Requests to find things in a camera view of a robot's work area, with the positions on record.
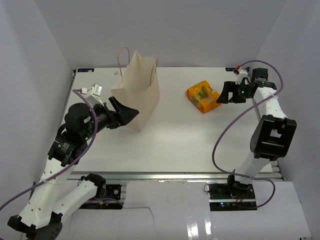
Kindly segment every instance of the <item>black bracket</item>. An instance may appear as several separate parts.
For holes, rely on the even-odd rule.
[[[100,199],[106,194],[106,179],[102,176],[90,173],[88,176],[82,176],[81,181],[90,181],[97,186],[96,195],[94,198]]]
[[[77,70],[78,73],[93,73],[95,71],[94,68],[78,68]]]
[[[104,198],[112,198],[115,200],[121,199],[121,185],[120,184],[107,184],[105,186]]]
[[[268,69],[267,68],[254,68],[252,70],[251,80],[253,81],[268,81]]]
[[[25,233],[29,240],[55,240],[60,234],[63,224],[62,214],[52,212],[50,222],[47,226],[36,229],[35,225],[27,226],[21,222],[22,217],[15,215],[10,217],[8,226],[14,230]]]
[[[272,88],[277,89],[273,82],[255,80],[249,84],[246,84],[246,77],[242,79],[241,84],[236,84],[235,81],[225,81],[220,97],[216,100],[219,104],[245,103],[246,99],[253,99],[257,88]]]
[[[48,152],[48,159],[52,158],[61,162],[61,166],[71,164],[87,148],[86,141],[74,141],[69,138],[67,132],[57,136]]]
[[[250,150],[254,157],[270,161],[285,157],[296,128],[295,120],[263,115],[250,141]]]

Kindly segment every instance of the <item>cable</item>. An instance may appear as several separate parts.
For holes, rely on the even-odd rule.
[[[60,136],[62,134],[62,132],[65,130],[65,128],[66,128],[66,124],[64,123],[59,127],[59,129],[56,133],[56,137]]]
[[[99,198],[99,199],[94,199],[94,200],[89,200],[89,201],[86,201],[84,204],[93,204],[93,203],[98,203],[98,202],[102,202],[102,201],[114,201],[116,202],[117,204],[120,204],[121,206],[123,206],[124,204],[122,202],[120,202],[119,200],[116,200],[114,198]]]
[[[235,124],[236,121],[238,121],[243,115],[245,115],[247,112],[249,112],[250,110],[254,109],[255,107],[259,106],[260,104],[264,103],[265,101],[268,101],[269,99],[273,98],[275,95],[279,94],[283,88],[284,88],[284,81],[283,81],[283,78],[280,74],[280,72],[273,66],[271,65],[270,63],[266,62],[266,61],[262,61],[262,60],[250,60],[250,61],[247,61],[245,63],[243,63],[241,65],[241,67],[243,65],[246,65],[248,63],[253,63],[253,62],[257,62],[257,63],[263,63],[263,64],[266,64],[268,65],[269,67],[271,67],[275,72],[276,74],[278,75],[279,79],[280,79],[280,89],[278,91],[276,91],[274,93],[274,95],[270,95],[268,96],[267,98],[261,100],[260,102],[258,103],[255,103],[254,105],[252,105],[251,107],[249,107],[247,110],[245,110],[244,112],[242,112],[239,116],[237,116],[221,133],[221,135],[218,137],[217,141],[215,142],[215,145],[213,147],[213,151],[212,151],[212,162],[213,162],[213,165],[221,172],[225,173],[225,174],[229,174],[229,175],[234,175],[234,176],[239,176],[239,177],[244,177],[244,178],[248,178],[248,179],[253,179],[253,180],[257,180],[257,181],[268,181],[272,184],[273,186],[273,190],[272,190],[272,194],[271,196],[262,204],[254,207],[254,208],[261,208],[263,207],[264,205],[266,205],[267,203],[269,203],[271,201],[271,199],[274,197],[275,195],[275,192],[276,192],[276,185],[275,183],[270,180],[269,178],[265,178],[265,177],[250,177],[249,175],[244,175],[244,174],[240,174],[240,173],[235,173],[235,172],[230,172],[230,171],[226,171],[226,170],[223,170],[222,168],[220,168],[217,163],[216,163],[216,160],[215,160],[215,153],[216,153],[216,150],[217,150],[217,147],[218,147],[218,144],[220,143],[221,139],[223,138],[223,136],[226,134],[226,132],[231,128],[231,126],[233,124]]]
[[[77,162],[80,161],[80,159],[87,153],[87,151],[90,149],[91,145],[94,143],[94,140],[96,138],[97,132],[98,132],[98,118],[97,115],[93,109],[93,107],[91,106],[91,104],[79,93],[81,90],[72,90],[72,92],[74,92],[75,94],[77,94],[84,102],[85,104],[89,107],[92,115],[93,115],[93,121],[94,121],[94,131],[93,131],[93,135],[91,138],[90,143],[88,144],[88,146],[85,148],[85,150],[72,162],[70,163],[67,167],[65,167],[63,170],[57,172],[56,174],[52,175],[51,177],[48,177],[45,181],[50,181],[54,178],[56,178],[57,176],[59,176],[60,174],[63,174],[65,171],[67,171],[69,168],[71,168],[73,165],[75,165]],[[16,200],[17,198],[21,197],[22,195],[26,194],[29,191],[32,191],[34,189],[36,189],[37,187],[40,187],[41,185],[43,185],[44,182],[38,182],[37,184],[27,188],[26,190],[20,192],[19,194],[15,195],[14,197],[10,198],[8,201],[6,201],[4,204],[2,204],[2,206],[0,206],[0,211],[2,209],[4,209],[9,203],[11,203],[12,201]]]
[[[154,213],[152,212],[152,210],[151,210],[151,208],[149,206],[124,207],[124,204],[122,202],[120,202],[119,200],[116,200],[114,198],[99,198],[99,199],[86,201],[84,204],[93,204],[93,203],[98,203],[98,202],[103,202],[103,201],[114,201],[117,204],[120,204],[123,209],[149,209],[150,212],[151,212],[152,217],[155,218]]]
[[[209,186],[210,184],[216,184],[216,182],[207,182],[205,185],[204,185],[204,187],[203,187],[203,191],[205,192],[205,193],[209,193],[210,191],[206,191],[206,186]]]
[[[241,199],[241,195],[239,195],[239,196],[237,197],[236,201],[233,202],[232,204],[236,204],[240,199]]]
[[[244,201],[244,198],[245,198],[245,194],[244,194],[244,193],[242,193],[242,197],[241,197],[240,202],[238,202],[238,205],[239,205],[239,204],[241,204],[241,203]]]
[[[110,199],[112,197],[112,194],[110,196],[107,196],[107,199]],[[105,200],[102,200],[102,202],[104,202]]]

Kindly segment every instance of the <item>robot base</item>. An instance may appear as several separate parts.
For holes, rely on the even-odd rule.
[[[247,191],[236,195],[229,191],[227,183],[212,183],[208,185],[210,211],[252,211],[257,210],[256,196],[250,184]]]

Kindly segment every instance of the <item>paper bag handle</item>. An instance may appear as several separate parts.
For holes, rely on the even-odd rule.
[[[152,73],[156,73],[157,72],[157,63],[158,63],[158,58],[154,61],[154,64],[152,66],[152,70],[151,70],[151,75],[150,75],[150,86],[151,86],[151,79],[152,79]]]
[[[122,76],[122,71],[121,71],[120,62],[119,62],[119,53],[122,51],[122,49],[127,49],[128,50],[128,65],[130,65],[130,51],[129,51],[129,48],[124,46],[124,47],[119,49],[118,54],[116,55],[116,59],[118,60],[118,66],[119,66],[119,69],[120,69],[120,75],[121,76]]]

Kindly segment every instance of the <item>snack package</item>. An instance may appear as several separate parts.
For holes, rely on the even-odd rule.
[[[202,113],[207,113],[221,105],[221,103],[217,103],[220,94],[217,91],[213,91],[206,80],[188,88],[185,94]]]

